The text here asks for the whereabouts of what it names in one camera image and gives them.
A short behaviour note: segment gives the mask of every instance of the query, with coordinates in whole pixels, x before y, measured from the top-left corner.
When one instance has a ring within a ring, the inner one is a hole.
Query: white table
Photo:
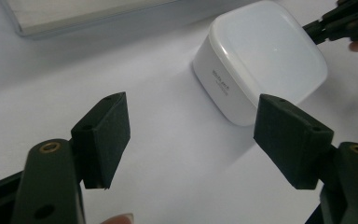
[[[334,1],[280,0],[304,25]],[[194,0],[152,7],[42,40],[15,35],[0,6],[0,179],[28,150],[70,129],[104,96],[126,91],[131,140],[110,190],[83,190],[88,223],[133,212],[136,223],[303,223],[319,189],[292,188],[231,124],[191,62],[214,17],[250,1]],[[320,45],[329,78],[299,107],[358,142],[358,53]]]

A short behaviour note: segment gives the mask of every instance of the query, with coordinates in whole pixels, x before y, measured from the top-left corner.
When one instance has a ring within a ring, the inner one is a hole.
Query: white surface
[[[194,70],[223,114],[237,125],[255,123],[256,110],[250,107],[257,107],[261,93],[297,105],[326,80],[321,52],[276,3],[261,1],[219,16],[208,37]]]
[[[301,24],[334,2],[277,1]],[[83,190],[88,223],[133,212],[136,223],[303,223],[318,191],[296,191],[231,124],[190,63],[213,14],[245,1],[180,1],[89,29],[32,41],[17,37],[0,6],[0,179],[27,151],[70,129],[104,96],[126,91],[131,141],[110,190]],[[322,44],[329,78],[300,107],[358,142],[358,53]]]
[[[24,35],[34,35],[85,21],[168,3],[174,0],[3,0]]]

